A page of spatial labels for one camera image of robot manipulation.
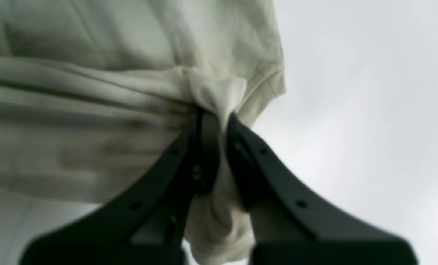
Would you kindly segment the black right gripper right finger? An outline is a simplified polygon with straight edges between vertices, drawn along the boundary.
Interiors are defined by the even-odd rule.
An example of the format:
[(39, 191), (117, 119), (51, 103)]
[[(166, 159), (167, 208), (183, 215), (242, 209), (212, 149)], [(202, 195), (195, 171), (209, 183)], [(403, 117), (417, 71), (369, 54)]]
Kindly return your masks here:
[(256, 241), (250, 265), (417, 265), (410, 244), (323, 199), (229, 116), (226, 156)]

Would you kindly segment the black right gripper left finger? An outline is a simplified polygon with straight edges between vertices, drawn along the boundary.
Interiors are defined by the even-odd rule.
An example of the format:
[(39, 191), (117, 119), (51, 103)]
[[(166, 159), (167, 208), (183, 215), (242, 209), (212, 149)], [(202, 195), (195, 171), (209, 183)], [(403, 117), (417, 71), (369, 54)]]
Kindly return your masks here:
[(183, 265), (182, 238), (196, 194), (212, 191), (220, 124), (200, 110), (131, 187), (103, 207), (33, 240), (21, 265)]

